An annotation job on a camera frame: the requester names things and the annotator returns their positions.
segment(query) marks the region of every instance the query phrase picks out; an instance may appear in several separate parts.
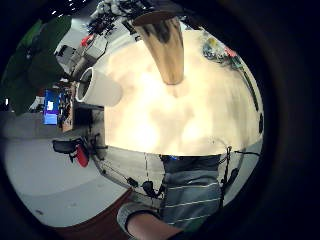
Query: white table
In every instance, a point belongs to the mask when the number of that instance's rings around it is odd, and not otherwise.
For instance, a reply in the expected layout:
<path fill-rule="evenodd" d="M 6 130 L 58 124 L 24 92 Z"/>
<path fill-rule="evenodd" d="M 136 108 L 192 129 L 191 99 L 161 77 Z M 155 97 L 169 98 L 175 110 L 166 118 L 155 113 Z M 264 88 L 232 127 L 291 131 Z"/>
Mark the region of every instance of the white table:
<path fill-rule="evenodd" d="M 200 156 L 224 153 L 227 146 L 243 149 L 261 139 L 260 112 L 245 80 L 204 58 L 201 36 L 201 31 L 183 31 L 185 78 L 174 86 L 163 83 L 143 41 L 99 59 L 95 67 L 123 89 L 120 102 L 105 107 L 106 145 Z M 259 90 L 251 81 L 262 111 Z"/>

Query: white cylindrical object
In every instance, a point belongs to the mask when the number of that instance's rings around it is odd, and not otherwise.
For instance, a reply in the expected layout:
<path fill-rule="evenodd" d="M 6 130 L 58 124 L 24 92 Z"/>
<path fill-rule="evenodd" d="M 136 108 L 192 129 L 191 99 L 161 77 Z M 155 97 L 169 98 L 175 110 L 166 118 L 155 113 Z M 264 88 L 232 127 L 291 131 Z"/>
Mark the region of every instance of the white cylindrical object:
<path fill-rule="evenodd" d="M 121 97 L 121 86 L 92 67 L 82 74 L 80 83 L 77 84 L 76 100 L 78 102 L 112 107 L 120 101 Z"/>

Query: red object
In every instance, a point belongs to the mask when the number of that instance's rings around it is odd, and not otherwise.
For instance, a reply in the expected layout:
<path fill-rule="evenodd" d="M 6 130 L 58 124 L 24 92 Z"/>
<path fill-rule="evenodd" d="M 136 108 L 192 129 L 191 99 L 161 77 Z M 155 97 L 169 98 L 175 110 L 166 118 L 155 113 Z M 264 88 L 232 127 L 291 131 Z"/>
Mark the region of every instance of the red object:
<path fill-rule="evenodd" d="M 82 45 L 83 47 L 88 46 L 88 42 L 91 40 L 92 36 L 93 36 L 93 35 L 88 35 L 88 36 L 82 38 L 82 40 L 81 40 L 81 45 Z"/>
<path fill-rule="evenodd" d="M 227 54 L 230 56 L 230 57 L 235 57 L 237 56 L 237 53 L 233 50 L 231 50 L 230 48 L 226 47 L 225 48 L 225 51 L 227 52 Z"/>
<path fill-rule="evenodd" d="M 86 155 L 83 147 L 79 144 L 77 145 L 77 154 L 76 157 L 78 159 L 79 164 L 81 165 L 81 167 L 86 167 L 89 163 L 89 158 Z"/>

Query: person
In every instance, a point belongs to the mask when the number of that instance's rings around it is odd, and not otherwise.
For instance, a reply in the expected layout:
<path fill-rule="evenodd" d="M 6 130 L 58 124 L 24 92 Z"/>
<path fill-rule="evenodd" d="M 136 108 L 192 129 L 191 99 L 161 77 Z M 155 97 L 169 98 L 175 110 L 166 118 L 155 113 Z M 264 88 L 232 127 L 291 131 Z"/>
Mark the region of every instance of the person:
<path fill-rule="evenodd" d="M 155 212 L 140 203 L 126 203 L 118 211 L 120 227 L 133 239 L 188 239 L 219 209 L 220 155 L 163 160 L 164 199 Z"/>

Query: black cable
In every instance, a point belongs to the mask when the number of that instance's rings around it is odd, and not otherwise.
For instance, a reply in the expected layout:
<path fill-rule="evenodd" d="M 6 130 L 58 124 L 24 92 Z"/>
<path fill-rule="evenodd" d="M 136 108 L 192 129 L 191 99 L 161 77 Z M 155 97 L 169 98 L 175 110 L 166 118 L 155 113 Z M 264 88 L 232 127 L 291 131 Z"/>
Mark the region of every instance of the black cable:
<path fill-rule="evenodd" d="M 220 199 L 220 203 L 219 203 L 219 209 L 220 210 L 223 207 L 223 201 L 224 201 L 224 196 L 225 196 L 225 192 L 226 192 L 226 186 L 227 186 L 227 182 L 228 182 L 228 170 L 229 170 L 231 149 L 232 149 L 231 146 L 227 147 L 227 156 L 226 156 L 227 165 L 226 165 L 226 168 L 225 168 L 225 171 L 224 171 L 223 182 L 222 182 L 222 187 L 221 187 L 221 199 Z"/>
<path fill-rule="evenodd" d="M 120 172 L 118 172 L 118 171 L 114 170 L 112 167 L 110 167 L 110 166 L 109 166 L 109 165 L 107 165 L 107 164 L 103 164 L 103 166 L 106 166 L 106 167 L 110 168 L 110 169 L 111 169 L 111 171 L 113 171 L 113 172 L 117 173 L 119 176 L 123 177 L 123 178 L 128 182 L 128 178 L 126 178 L 122 173 L 120 173 Z"/>
<path fill-rule="evenodd" d="M 150 181 L 150 179 L 149 179 L 149 173 L 148 173 L 148 160 L 147 160 L 146 153 L 144 153 L 144 159 L 146 160 L 146 172 L 147 172 L 147 178 L 148 178 L 148 181 Z M 151 205 L 152 205 L 152 207 L 153 207 L 153 198 L 152 198 L 152 197 L 150 197 L 150 198 L 151 198 Z"/>

